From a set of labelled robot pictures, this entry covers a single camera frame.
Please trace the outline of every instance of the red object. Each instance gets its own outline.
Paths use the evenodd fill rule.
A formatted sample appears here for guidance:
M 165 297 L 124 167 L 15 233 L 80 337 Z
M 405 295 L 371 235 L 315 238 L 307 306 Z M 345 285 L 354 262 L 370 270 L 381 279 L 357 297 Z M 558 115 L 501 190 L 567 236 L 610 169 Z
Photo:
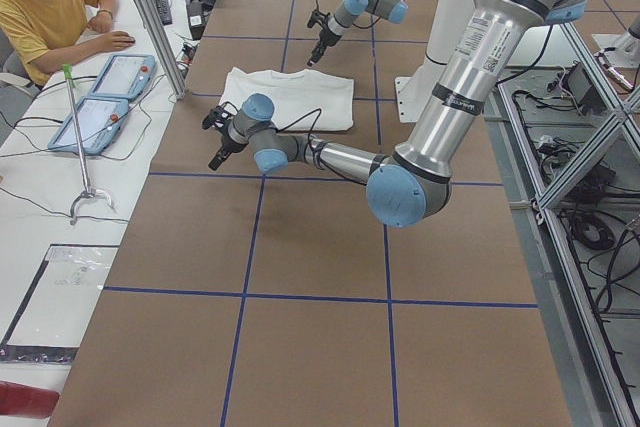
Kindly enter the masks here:
M 0 415 L 46 419 L 53 413 L 59 397 L 53 390 L 0 380 Z

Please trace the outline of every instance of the person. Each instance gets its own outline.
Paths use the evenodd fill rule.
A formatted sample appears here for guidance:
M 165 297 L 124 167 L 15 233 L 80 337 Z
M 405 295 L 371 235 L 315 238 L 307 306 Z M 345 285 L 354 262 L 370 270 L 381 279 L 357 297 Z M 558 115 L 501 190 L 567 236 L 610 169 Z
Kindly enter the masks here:
M 98 8 L 88 22 L 86 5 Z M 118 0 L 0 0 L 0 28 L 42 87 L 63 64 L 133 45 L 127 32 L 112 31 L 117 7 Z M 76 44 L 87 27 L 101 35 Z

